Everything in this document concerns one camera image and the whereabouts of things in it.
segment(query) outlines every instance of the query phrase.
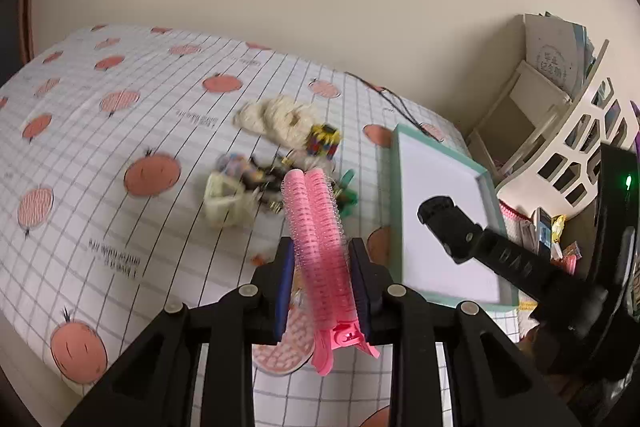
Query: bed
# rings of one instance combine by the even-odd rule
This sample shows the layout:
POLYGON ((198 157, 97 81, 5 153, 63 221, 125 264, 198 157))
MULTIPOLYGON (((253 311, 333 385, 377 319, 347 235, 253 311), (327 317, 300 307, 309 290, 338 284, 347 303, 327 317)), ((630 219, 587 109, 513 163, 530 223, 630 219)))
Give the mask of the bed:
MULTIPOLYGON (((233 124, 244 102, 278 94, 312 104, 342 133, 336 169, 354 169, 350 186, 360 198, 343 222, 346 235, 366 240, 385 230, 386 133, 404 118, 349 74, 263 44, 96 25, 0 88, 0 309, 77 393, 92 386, 87 365, 99 377, 168 299, 215 302, 250 281, 255 257, 274 255, 287 233, 282 213, 262 209, 250 226, 216 229, 202 195, 220 155, 270 162, 287 153, 233 124), (126 181, 140 162, 162 172, 157 196, 136 195, 126 181), (73 362, 59 349, 76 342, 86 354, 73 362)), ((452 123, 404 102, 433 136, 468 155, 452 123)), ((514 312, 492 316, 517 340, 514 312)), ((385 346, 375 360, 338 350, 325 378, 308 364, 287 377, 254 369, 257 425, 306 425, 310 417, 315 425, 359 425, 388 405, 391 353, 385 346)), ((203 375, 201 366, 194 425, 203 375)), ((442 387, 450 421, 446 378, 442 387)))

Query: hair accessory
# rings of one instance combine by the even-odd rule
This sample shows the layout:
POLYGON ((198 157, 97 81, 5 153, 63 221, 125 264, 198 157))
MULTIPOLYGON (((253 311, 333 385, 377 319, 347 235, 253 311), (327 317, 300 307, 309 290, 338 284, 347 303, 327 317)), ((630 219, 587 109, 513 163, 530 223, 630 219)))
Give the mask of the hair accessory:
POLYGON ((356 346, 379 357, 360 331, 347 261, 344 233, 322 169, 289 171, 282 194, 314 322, 316 349, 311 363, 324 376, 334 365, 333 350, 356 346))

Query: blue gripper pad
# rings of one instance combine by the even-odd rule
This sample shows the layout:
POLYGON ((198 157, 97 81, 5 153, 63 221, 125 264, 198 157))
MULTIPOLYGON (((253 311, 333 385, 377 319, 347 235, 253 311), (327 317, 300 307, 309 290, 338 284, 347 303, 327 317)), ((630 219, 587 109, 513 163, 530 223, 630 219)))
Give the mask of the blue gripper pad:
POLYGON ((351 289, 353 290, 353 299, 356 303, 356 311, 358 312, 360 331, 362 331, 362 334, 368 341, 371 334, 371 307, 364 282, 364 275, 362 273, 362 266, 360 264, 360 261, 363 260, 359 259, 362 252, 367 256, 367 251, 364 247, 363 241, 360 238, 351 239, 349 242, 351 289))
POLYGON ((273 336, 279 341, 287 328, 287 314, 289 314, 293 270, 296 265, 293 256, 293 241, 290 237, 280 238, 273 264, 272 273, 274 275, 280 274, 280 279, 276 282, 277 287, 274 292, 273 317, 273 336))

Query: white grid bedsheet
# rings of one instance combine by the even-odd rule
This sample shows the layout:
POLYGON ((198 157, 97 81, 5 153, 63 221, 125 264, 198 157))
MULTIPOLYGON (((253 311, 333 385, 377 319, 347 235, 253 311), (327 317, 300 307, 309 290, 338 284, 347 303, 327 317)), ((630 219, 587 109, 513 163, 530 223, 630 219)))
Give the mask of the white grid bedsheet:
MULTIPOLYGON (((212 229, 204 218, 202 194, 223 153, 254 154, 264 161, 287 153, 232 124, 244 102, 280 93, 312 103, 321 118, 342 132, 337 170, 354 169, 360 197, 343 222, 346 235, 366 240, 388 225, 389 151, 370 142, 362 130, 367 124, 393 129, 404 118, 375 91, 320 64, 234 39, 108 25, 75 32, 0 88, 0 97, 7 98, 0 108, 0 309, 53 371, 60 374, 50 336, 63 322, 65 307, 73 319, 95 328, 111 364, 170 296, 190 307, 215 302, 250 281, 255 255, 275 252, 287 233, 283 215, 259 212, 250 228, 212 229), (185 44, 198 46, 198 51, 169 52, 185 44), (113 55, 124 60, 106 71, 95 69, 98 61, 113 55), (237 77, 241 89, 207 92, 202 81, 215 73, 237 77), (59 83, 47 84, 52 78, 59 83), (340 96, 327 99, 313 93, 309 84, 314 79, 331 82, 340 96), (102 99, 120 90, 132 90, 139 99, 113 114, 100 110, 102 99), (31 141, 25 139, 27 124, 43 113, 52 115, 49 126, 31 141), (175 156, 180 178, 157 197, 132 197, 124 174, 148 149, 175 156), (17 209, 20 198, 38 186, 52 189, 53 206, 47 219, 26 235, 17 209), (90 240, 139 258, 142 277, 130 280, 104 267, 88 251, 90 240)), ((405 103, 418 120, 442 131, 447 146, 468 154, 453 124, 405 103)), ((514 313, 492 316, 517 340, 514 313)), ((257 425, 359 425, 388 404, 390 346, 382 349, 379 360, 354 349, 335 355, 334 371, 324 378, 308 364, 288 377, 254 371, 257 425)), ((441 347, 438 359, 448 424, 441 347)), ((201 365, 194 425, 203 375, 201 365)), ((78 393, 89 390, 60 377, 78 393)))

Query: cord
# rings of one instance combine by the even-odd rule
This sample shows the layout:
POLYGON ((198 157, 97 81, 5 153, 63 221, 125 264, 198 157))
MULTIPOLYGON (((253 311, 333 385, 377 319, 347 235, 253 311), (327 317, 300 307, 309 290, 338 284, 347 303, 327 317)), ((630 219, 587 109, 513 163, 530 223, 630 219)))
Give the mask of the cord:
POLYGON ((396 111, 398 111, 398 113, 401 116, 404 116, 404 118, 407 119, 409 121, 409 123, 411 123, 422 134, 424 134, 425 136, 428 136, 429 138, 433 138, 436 141, 438 140, 435 136, 433 136, 433 134, 431 134, 429 131, 427 131, 426 129, 424 129, 420 125, 420 123, 415 119, 414 115, 411 114, 411 111, 409 111, 409 108, 406 107, 406 104, 404 103, 404 100, 400 96, 396 95, 396 93, 394 93, 391 89, 389 89, 388 87, 374 86, 370 82, 367 82, 366 80, 364 80, 364 78, 358 76, 357 74, 353 74, 353 73, 351 73, 349 71, 345 71, 345 73, 350 75, 350 76, 352 76, 353 78, 358 79, 365 86, 367 86, 370 89, 373 89, 375 92, 377 92, 384 100, 386 100, 391 105, 391 107, 393 107, 396 111), (402 104, 402 107, 404 108, 404 110, 400 109, 392 100, 387 98, 385 96, 385 91, 391 93, 391 95, 396 97, 396 99, 398 99, 400 101, 400 103, 402 104))

